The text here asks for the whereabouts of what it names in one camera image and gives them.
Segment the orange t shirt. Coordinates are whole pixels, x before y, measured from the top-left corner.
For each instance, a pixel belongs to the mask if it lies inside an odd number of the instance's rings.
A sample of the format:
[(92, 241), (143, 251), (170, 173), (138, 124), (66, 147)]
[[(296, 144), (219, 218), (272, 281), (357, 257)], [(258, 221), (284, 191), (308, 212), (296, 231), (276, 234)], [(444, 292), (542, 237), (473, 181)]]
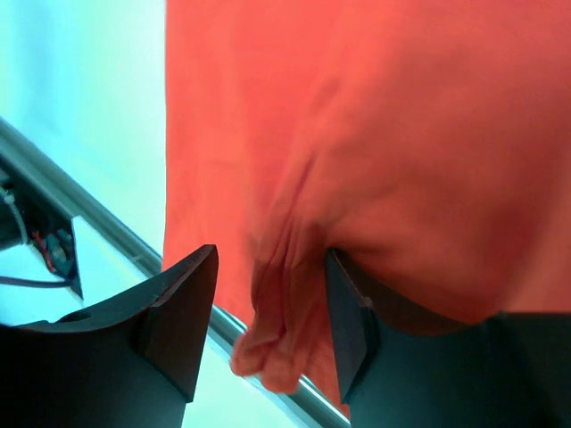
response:
[(567, 1), (169, 1), (163, 264), (219, 249), (235, 375), (340, 402), (325, 257), (401, 329), (570, 309)]

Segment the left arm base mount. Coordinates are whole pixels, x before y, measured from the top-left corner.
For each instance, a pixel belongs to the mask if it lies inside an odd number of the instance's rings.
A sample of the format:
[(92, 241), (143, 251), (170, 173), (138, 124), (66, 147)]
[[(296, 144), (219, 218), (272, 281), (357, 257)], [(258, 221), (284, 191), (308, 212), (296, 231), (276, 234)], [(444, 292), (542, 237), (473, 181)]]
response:
[(2, 285), (37, 289), (68, 288), (84, 298), (72, 218), (34, 186), (23, 173), (1, 167), (1, 250), (17, 245), (35, 249), (54, 280), (2, 276)]

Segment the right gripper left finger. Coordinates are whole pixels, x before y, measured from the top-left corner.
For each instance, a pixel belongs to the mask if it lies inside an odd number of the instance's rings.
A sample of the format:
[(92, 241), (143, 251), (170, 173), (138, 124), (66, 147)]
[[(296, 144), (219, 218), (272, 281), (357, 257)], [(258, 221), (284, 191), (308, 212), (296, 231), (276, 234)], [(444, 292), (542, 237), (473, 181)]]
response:
[(219, 255), (207, 244), (150, 280), (158, 285), (137, 334), (137, 352), (194, 400), (217, 284)]

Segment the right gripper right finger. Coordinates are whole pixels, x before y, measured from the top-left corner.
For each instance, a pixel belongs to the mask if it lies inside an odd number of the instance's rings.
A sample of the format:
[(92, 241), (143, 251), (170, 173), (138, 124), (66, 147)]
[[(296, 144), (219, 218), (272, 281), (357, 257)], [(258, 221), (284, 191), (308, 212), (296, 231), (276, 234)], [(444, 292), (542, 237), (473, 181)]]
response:
[(325, 267), (335, 367), (344, 403), (380, 349), (378, 321), (416, 336), (447, 334), (464, 327), (379, 283), (341, 251), (329, 250)]

